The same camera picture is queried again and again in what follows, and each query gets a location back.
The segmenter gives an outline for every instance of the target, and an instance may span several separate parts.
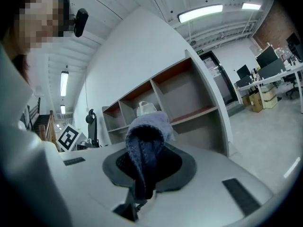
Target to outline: green exit sign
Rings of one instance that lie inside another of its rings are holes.
[[[196,53],[199,55],[199,54],[202,54],[203,52],[204,52],[203,50],[199,50]]]

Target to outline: ceiling light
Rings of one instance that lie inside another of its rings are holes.
[[[61,72],[61,82],[60,82],[61,96],[66,96],[67,79],[68,79],[68,71]]]
[[[253,3],[243,3],[242,9],[253,9],[253,10],[259,10],[261,5],[253,4]]]
[[[196,17],[222,12],[222,10],[223,10],[223,5],[221,4],[211,5],[203,8],[193,9],[184,13],[180,13],[178,14],[178,19],[180,23],[184,23]]]
[[[61,105],[60,108],[61,108],[61,113],[65,114],[65,105]]]

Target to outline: white table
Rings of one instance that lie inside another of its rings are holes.
[[[259,80],[259,81],[254,81],[253,83],[251,83],[247,86],[239,87],[239,88],[237,88],[237,93],[239,94],[239,91],[247,90],[247,89],[250,89],[253,86],[256,86],[259,89],[259,92],[260,92],[260,97],[261,97],[261,100],[262,100],[263,109],[265,109],[265,103],[264,103],[264,98],[263,98],[263,94],[262,94],[262,91],[261,91],[261,85],[262,84],[265,85],[265,84],[269,84],[269,83],[272,83],[272,82],[275,82],[275,81],[279,81],[279,80],[281,80],[282,77],[285,77],[285,76],[288,76],[288,75],[291,75],[291,74],[295,74],[295,78],[296,78],[297,83],[298,83],[298,89],[299,89],[299,94],[300,94],[301,113],[303,114],[303,94],[302,94],[301,83],[300,83],[300,79],[299,79],[299,75],[298,75],[298,72],[300,72],[301,76],[303,78],[302,70],[303,70],[303,63],[300,63],[297,66],[292,66],[289,71],[284,71],[284,72],[276,74],[272,77],[269,77],[269,78],[266,78],[266,79],[263,79],[263,80]]]

